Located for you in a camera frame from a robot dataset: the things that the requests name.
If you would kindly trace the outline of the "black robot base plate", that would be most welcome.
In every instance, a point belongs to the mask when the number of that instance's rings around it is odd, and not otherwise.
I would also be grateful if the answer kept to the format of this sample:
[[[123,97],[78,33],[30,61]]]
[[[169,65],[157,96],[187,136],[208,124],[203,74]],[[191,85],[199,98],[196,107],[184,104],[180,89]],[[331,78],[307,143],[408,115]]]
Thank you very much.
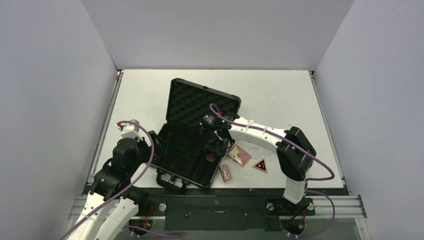
[[[130,220],[142,226],[146,219],[153,227],[164,221],[166,231],[259,231],[279,232],[282,226],[293,227],[305,219],[305,231],[319,230],[334,218],[334,224],[352,218],[354,205],[344,189],[325,189],[330,200],[317,193],[308,193],[305,204],[289,206],[280,188],[188,189],[174,193],[150,188],[146,200]]]

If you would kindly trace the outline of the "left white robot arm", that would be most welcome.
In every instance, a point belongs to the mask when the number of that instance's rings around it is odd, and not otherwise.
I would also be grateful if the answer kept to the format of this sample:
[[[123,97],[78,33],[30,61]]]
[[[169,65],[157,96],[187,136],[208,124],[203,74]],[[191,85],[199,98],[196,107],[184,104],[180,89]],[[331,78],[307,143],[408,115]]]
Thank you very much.
[[[131,184],[140,165],[157,158],[151,150],[160,148],[159,137],[152,130],[148,136],[151,146],[137,131],[122,134],[111,158],[95,174],[67,240],[112,240],[131,217],[151,210],[148,192]]]

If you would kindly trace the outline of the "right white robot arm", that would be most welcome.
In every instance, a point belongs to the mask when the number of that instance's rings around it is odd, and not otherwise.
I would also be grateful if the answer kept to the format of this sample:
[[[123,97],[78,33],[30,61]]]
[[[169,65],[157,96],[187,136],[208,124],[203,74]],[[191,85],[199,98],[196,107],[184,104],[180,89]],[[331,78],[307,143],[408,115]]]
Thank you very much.
[[[199,125],[220,140],[248,142],[277,155],[280,169],[286,176],[282,207],[289,214],[296,213],[302,207],[307,176],[316,151],[299,128],[277,129],[243,117],[230,121],[229,118],[223,120],[212,114],[205,115]]]

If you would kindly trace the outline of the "red playing card box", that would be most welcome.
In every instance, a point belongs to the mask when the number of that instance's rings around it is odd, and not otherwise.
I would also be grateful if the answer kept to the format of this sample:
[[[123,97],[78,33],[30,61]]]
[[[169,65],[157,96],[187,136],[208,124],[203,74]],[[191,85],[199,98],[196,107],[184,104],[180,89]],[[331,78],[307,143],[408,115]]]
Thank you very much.
[[[234,145],[231,148],[231,150],[227,153],[227,156],[242,168],[252,158],[251,154],[249,154],[246,150],[242,149],[238,145]]]

